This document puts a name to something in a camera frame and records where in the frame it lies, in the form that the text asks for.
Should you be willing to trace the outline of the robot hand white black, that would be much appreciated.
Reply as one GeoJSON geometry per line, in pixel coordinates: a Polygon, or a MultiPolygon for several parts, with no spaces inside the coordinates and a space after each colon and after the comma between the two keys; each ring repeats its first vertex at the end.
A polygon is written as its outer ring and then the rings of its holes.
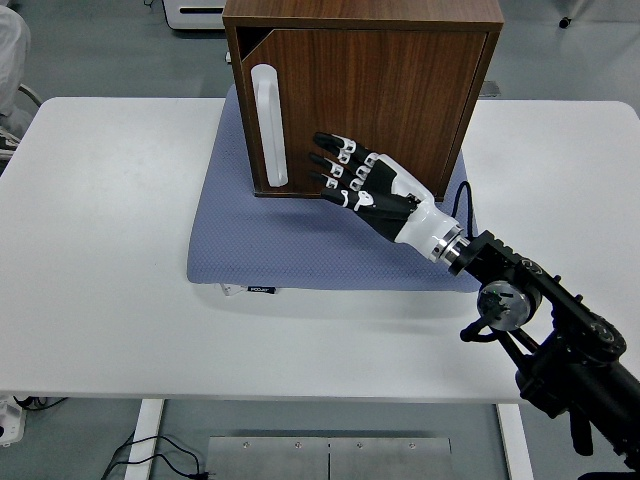
{"type": "Polygon", "coordinates": [[[461,237],[458,222],[436,207],[431,192],[390,156],[335,134],[317,132],[313,141],[333,156],[309,155],[322,169],[311,177],[322,183],[323,199],[353,211],[385,239],[410,245],[432,262],[461,237]]]}

